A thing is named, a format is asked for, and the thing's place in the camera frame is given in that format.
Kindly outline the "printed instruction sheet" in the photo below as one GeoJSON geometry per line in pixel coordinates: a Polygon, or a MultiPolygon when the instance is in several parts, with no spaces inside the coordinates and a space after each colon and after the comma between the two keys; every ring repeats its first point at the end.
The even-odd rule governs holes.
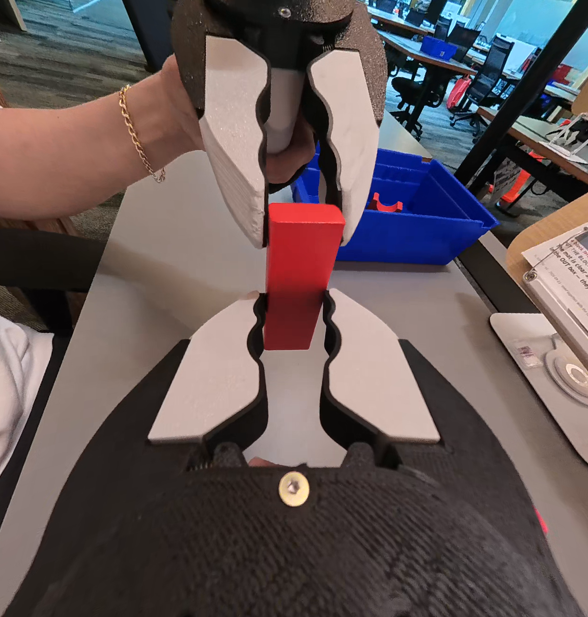
{"type": "Polygon", "coordinates": [[[552,299],[588,334],[588,222],[521,256],[552,299]]]}

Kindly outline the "red rectangular block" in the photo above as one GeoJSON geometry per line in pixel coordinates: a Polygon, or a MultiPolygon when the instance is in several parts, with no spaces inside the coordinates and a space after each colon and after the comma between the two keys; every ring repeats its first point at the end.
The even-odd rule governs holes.
{"type": "Polygon", "coordinates": [[[265,350],[309,349],[344,226],[336,205],[269,204],[265,350]]]}

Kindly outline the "red arch block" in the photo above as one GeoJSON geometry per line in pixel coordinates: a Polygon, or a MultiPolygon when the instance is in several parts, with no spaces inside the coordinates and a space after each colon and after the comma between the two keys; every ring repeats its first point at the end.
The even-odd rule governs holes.
{"type": "Polygon", "coordinates": [[[378,212],[385,213],[398,213],[403,212],[404,205],[401,201],[397,201],[394,204],[383,204],[380,201],[380,195],[378,192],[374,192],[372,198],[370,199],[368,205],[366,206],[367,210],[373,210],[378,212]]]}

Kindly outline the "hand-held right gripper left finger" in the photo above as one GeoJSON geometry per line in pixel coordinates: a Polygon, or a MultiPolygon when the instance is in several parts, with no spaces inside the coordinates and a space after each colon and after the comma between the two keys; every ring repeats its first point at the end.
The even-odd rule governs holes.
{"type": "Polygon", "coordinates": [[[153,444],[222,443],[244,451],[265,432],[266,378],[261,355],[265,295],[247,294],[191,337],[148,434],[153,444]]]}

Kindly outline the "black metal post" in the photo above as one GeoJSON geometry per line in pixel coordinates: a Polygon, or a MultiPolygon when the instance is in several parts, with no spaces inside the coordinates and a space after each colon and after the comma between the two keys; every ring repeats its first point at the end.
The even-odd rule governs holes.
{"type": "Polygon", "coordinates": [[[526,71],[486,131],[463,159],[455,177],[467,185],[509,129],[547,85],[555,69],[588,28],[588,1],[576,1],[548,43],[526,71]]]}

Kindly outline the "blue plastic bin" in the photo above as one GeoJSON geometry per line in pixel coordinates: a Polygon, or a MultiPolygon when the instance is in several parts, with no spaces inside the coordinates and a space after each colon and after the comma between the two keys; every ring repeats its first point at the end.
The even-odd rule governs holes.
{"type": "Polygon", "coordinates": [[[403,212],[365,210],[336,260],[448,265],[499,221],[439,161],[378,149],[367,204],[401,201],[403,212]]]}

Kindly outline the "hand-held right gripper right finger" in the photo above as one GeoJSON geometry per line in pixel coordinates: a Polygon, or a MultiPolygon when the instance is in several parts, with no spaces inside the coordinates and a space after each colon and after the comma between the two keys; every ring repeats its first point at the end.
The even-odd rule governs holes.
{"type": "Polygon", "coordinates": [[[397,443],[436,445],[441,436],[406,359],[399,337],[342,291],[326,291],[319,417],[344,449],[369,445],[386,457],[397,443]]]}

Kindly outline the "orange plastic object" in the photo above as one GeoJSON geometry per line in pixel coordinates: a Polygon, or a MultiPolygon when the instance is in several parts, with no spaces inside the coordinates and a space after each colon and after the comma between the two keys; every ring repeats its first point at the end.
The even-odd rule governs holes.
{"type": "Polygon", "coordinates": [[[531,174],[506,158],[494,173],[494,191],[502,205],[512,204],[519,197],[521,190],[530,179],[531,174]]]}

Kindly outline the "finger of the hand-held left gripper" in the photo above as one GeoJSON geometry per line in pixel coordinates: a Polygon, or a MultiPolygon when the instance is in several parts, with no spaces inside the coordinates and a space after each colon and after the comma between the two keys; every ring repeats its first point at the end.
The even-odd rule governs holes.
{"type": "Polygon", "coordinates": [[[199,126],[205,151],[233,219],[253,247],[264,245],[267,203],[266,136],[258,103],[269,67],[233,38],[205,39],[205,111],[199,126]]]}
{"type": "Polygon", "coordinates": [[[345,246],[367,205],[380,133],[359,52],[335,49],[312,61],[301,110],[319,143],[319,200],[342,213],[345,246]]]}

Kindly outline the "white board stand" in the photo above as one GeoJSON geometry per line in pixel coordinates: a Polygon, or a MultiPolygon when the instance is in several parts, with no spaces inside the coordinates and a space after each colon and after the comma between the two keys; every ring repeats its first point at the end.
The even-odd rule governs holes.
{"type": "Polygon", "coordinates": [[[496,313],[491,328],[588,466],[588,317],[542,273],[523,275],[539,313],[496,313]]]}

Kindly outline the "person's white shirt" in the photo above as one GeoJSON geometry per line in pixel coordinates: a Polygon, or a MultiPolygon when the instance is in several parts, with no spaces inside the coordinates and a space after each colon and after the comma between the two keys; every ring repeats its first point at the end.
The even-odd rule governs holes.
{"type": "Polygon", "coordinates": [[[0,316],[0,476],[24,430],[53,350],[53,335],[0,316]]]}

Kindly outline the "small blue bin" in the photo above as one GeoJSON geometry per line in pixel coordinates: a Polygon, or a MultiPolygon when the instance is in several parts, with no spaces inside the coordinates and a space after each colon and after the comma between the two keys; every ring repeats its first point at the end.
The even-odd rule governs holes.
{"type": "Polygon", "coordinates": [[[458,47],[458,45],[445,40],[425,36],[421,42],[421,53],[442,62],[449,62],[457,53],[458,47]]]}

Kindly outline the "red bag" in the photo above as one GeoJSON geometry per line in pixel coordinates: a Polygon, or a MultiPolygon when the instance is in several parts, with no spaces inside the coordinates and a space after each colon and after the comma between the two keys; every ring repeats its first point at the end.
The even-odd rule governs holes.
{"type": "Polygon", "coordinates": [[[457,108],[472,81],[473,79],[471,76],[463,76],[455,82],[446,99],[447,110],[452,112],[457,108]]]}

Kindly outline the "grey office desk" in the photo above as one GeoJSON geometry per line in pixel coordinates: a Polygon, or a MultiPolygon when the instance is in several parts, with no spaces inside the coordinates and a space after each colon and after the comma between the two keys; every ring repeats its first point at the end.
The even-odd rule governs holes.
{"type": "MultiPolygon", "coordinates": [[[[410,73],[405,72],[404,70],[400,71],[399,69],[395,68],[394,56],[393,56],[394,53],[397,56],[400,54],[404,54],[406,57],[411,56],[412,58],[416,60],[420,60],[421,63],[423,64],[447,69],[448,71],[452,73],[452,79],[454,77],[458,77],[458,78],[461,76],[473,77],[476,75],[475,69],[465,64],[455,62],[453,59],[449,62],[442,62],[436,58],[431,58],[425,54],[422,54],[420,42],[414,42],[413,40],[409,40],[402,36],[397,36],[392,33],[385,32],[383,30],[379,30],[378,34],[380,35],[380,38],[383,41],[384,50],[387,56],[387,62],[388,62],[388,67],[390,69],[390,72],[395,71],[394,76],[398,75],[398,76],[404,76],[406,78],[411,77],[410,73]]],[[[426,106],[423,106],[423,99],[427,96],[427,92],[429,88],[430,88],[430,82],[428,81],[425,85],[425,89],[423,90],[423,95],[419,99],[418,103],[416,104],[416,106],[412,106],[410,108],[411,115],[409,116],[408,122],[404,125],[406,130],[411,135],[413,135],[417,141],[419,141],[422,136],[422,126],[419,122],[419,118],[421,116],[421,112],[426,107],[426,106]]]]}

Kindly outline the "person's left forearm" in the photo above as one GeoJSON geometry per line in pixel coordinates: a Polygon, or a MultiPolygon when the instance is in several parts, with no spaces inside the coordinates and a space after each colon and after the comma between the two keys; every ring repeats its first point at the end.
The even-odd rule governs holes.
{"type": "Polygon", "coordinates": [[[66,109],[0,107],[0,218],[53,219],[165,179],[160,73],[66,109]]]}

